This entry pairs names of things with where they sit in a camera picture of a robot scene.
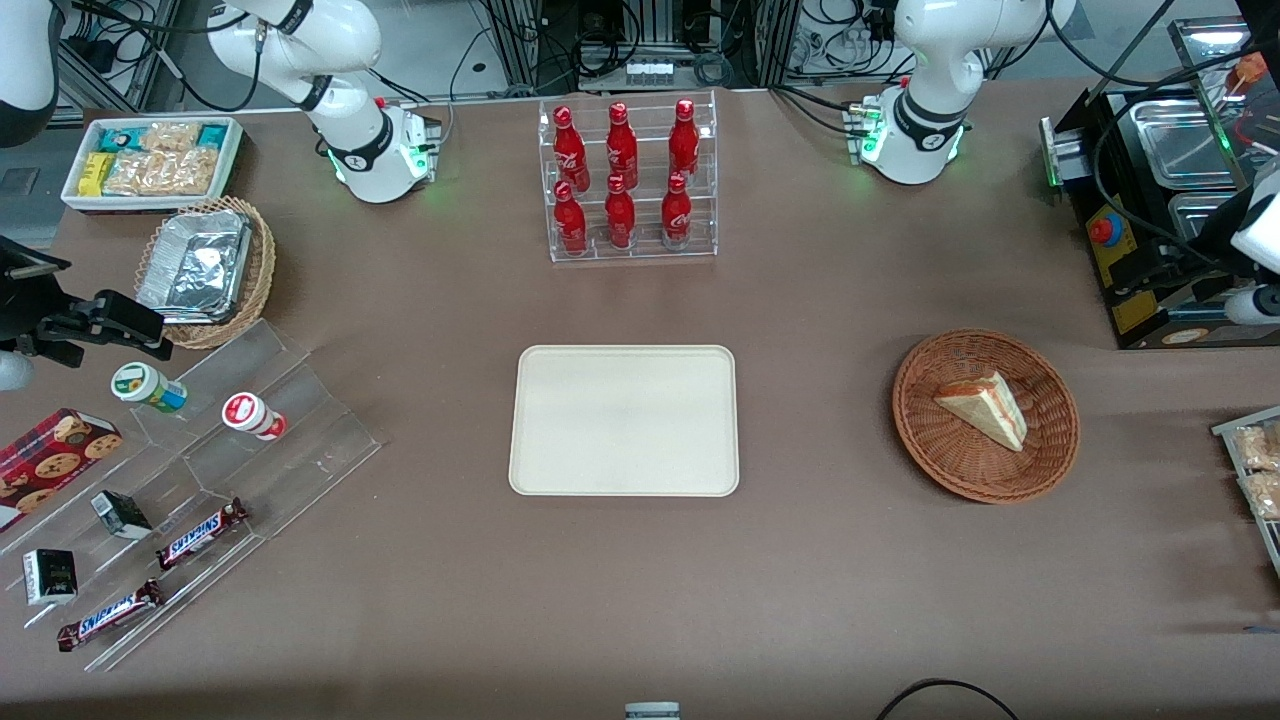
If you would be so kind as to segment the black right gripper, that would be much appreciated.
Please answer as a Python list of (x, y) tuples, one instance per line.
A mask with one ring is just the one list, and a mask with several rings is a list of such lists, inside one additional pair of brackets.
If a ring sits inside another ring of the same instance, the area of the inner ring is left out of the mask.
[[(116, 345), (159, 361), (172, 359), (174, 343), (164, 337), (164, 316), (114, 290), (93, 299), (73, 299), (56, 273), (70, 263), (1, 237), (1, 342), (27, 357), (45, 357), (79, 368), (83, 345)], [(33, 333), (40, 338), (19, 338)]]

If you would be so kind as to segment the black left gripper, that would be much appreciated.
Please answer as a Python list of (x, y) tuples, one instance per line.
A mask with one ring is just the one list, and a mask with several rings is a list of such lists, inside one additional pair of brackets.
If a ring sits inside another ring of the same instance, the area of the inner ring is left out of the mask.
[(1190, 246), (1220, 270), (1240, 281), (1256, 281), (1256, 261), (1233, 245), (1233, 238), (1251, 232), (1257, 220), (1254, 187), (1249, 186), (1219, 205), (1206, 219)]

